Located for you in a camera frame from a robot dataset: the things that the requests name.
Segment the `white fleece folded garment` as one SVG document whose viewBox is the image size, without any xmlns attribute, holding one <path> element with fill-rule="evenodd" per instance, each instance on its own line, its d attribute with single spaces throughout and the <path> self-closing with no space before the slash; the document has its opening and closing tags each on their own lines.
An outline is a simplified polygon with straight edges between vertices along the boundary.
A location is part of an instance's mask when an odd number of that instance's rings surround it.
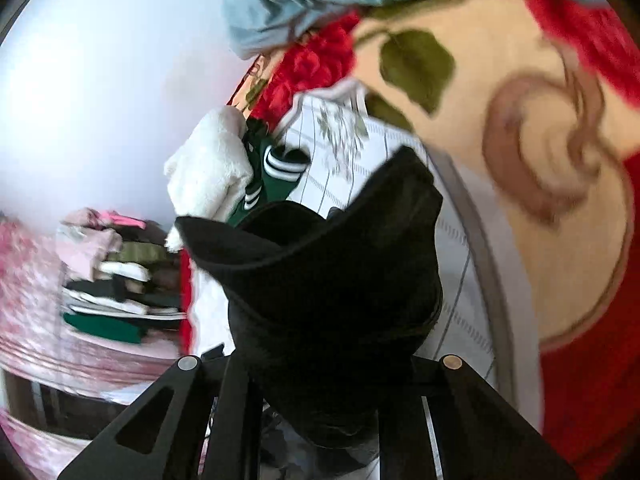
<svg viewBox="0 0 640 480">
<path fill-rule="evenodd" d="M 242 142 L 246 130 L 237 108 L 214 108 L 166 160 L 167 193 L 178 217 L 229 219 L 254 176 Z"/>
</svg>

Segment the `clothes rack with garments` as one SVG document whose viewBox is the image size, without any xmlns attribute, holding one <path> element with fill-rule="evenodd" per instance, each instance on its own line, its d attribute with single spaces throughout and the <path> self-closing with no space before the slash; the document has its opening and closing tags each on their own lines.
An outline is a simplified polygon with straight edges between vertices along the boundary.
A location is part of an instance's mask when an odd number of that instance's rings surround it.
<svg viewBox="0 0 640 480">
<path fill-rule="evenodd" d="M 51 236 L 1 219 L 1 405 L 22 424 L 90 440 L 182 349 L 177 257 L 149 223 L 68 217 Z"/>
</svg>

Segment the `dark grey black garment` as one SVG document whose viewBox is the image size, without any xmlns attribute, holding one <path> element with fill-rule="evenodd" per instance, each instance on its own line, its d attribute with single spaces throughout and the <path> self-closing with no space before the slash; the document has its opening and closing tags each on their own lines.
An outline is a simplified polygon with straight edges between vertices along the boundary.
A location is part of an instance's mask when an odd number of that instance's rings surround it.
<svg viewBox="0 0 640 480">
<path fill-rule="evenodd" d="M 412 356 L 435 323 L 440 208 L 430 170 L 404 147 L 330 218 L 282 200 L 238 226 L 177 220 L 186 250 L 228 298 L 236 354 L 313 444 L 369 439 L 375 377 Z"/>
</svg>

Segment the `red floral plush blanket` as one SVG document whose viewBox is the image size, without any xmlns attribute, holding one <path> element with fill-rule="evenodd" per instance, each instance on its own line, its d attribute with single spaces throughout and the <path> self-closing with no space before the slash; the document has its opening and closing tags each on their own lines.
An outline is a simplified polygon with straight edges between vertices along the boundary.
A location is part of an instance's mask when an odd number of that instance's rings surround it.
<svg viewBox="0 0 640 480">
<path fill-rule="evenodd" d="M 639 50 L 572 0 L 421 0 L 263 56 L 234 97 L 274 124 L 352 75 L 369 110 L 487 174 L 532 288 L 544 434 L 602 479 L 639 440 Z"/>
</svg>

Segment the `green striped folded garment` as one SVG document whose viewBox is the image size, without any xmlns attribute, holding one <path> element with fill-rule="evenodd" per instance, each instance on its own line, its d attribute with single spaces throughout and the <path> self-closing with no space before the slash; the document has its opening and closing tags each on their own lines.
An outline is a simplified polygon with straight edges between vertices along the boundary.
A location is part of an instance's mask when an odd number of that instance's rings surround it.
<svg viewBox="0 0 640 480">
<path fill-rule="evenodd" d="M 246 126 L 242 142 L 253 177 L 228 220 L 232 226 L 259 206 L 286 200 L 311 164 L 307 152 L 278 143 L 262 120 L 250 117 Z"/>
</svg>

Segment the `white floral checked mat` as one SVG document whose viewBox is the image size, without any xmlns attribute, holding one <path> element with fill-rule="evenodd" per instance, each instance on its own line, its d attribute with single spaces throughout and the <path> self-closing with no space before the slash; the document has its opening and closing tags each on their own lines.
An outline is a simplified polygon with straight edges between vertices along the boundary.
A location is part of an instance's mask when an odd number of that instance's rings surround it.
<svg viewBox="0 0 640 480">
<path fill-rule="evenodd" d="M 272 136 L 250 120 L 244 143 L 235 212 L 177 229 L 268 404 L 315 448 L 367 454 L 383 374 L 449 349 L 456 307 L 501 312 L 494 260 L 463 231 L 450 161 L 376 119 L 356 80 L 299 93 Z"/>
</svg>

